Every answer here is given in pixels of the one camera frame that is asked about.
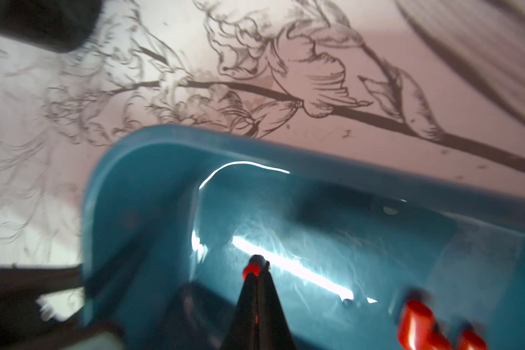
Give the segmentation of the teal plastic storage box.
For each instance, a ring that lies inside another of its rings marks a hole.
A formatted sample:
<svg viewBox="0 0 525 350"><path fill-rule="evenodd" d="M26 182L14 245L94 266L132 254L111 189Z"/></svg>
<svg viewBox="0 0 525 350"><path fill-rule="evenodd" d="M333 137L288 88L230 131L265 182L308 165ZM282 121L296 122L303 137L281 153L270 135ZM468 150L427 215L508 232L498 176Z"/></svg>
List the teal plastic storage box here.
<svg viewBox="0 0 525 350"><path fill-rule="evenodd" d="M215 349L264 256L299 349L397 349L418 298L456 341L525 349L525 200L176 125L118 141L83 203L83 324Z"/></svg>

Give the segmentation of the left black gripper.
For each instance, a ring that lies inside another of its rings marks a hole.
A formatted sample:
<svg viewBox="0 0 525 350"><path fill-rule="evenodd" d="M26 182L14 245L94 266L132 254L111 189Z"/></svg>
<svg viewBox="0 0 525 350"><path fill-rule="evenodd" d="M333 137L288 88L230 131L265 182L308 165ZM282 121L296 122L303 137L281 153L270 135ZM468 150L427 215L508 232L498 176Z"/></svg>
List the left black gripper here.
<svg viewBox="0 0 525 350"><path fill-rule="evenodd" d="M125 349L112 322L81 326L81 312L45 318L38 300L83 285L81 268L0 267L0 349Z"/></svg>

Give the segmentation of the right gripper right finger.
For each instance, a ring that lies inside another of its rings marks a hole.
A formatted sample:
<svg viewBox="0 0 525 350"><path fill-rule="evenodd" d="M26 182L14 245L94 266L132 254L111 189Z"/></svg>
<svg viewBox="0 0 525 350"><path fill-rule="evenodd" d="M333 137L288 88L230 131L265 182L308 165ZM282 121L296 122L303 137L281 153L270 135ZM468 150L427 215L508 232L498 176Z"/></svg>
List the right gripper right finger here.
<svg viewBox="0 0 525 350"><path fill-rule="evenodd" d="M266 262L258 276L257 325L259 349L297 349Z"/></svg>

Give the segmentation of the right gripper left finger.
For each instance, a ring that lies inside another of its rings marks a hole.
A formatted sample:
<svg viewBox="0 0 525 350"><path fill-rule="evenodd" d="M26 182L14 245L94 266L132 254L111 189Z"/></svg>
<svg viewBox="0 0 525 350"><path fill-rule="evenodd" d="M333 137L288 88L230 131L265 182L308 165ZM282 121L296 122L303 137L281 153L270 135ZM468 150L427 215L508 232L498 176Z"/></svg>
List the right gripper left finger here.
<svg viewBox="0 0 525 350"><path fill-rule="evenodd" d="M249 263L260 264L260 256L251 256ZM220 348L258 348L258 277L252 274L244 280L233 321Z"/></svg>

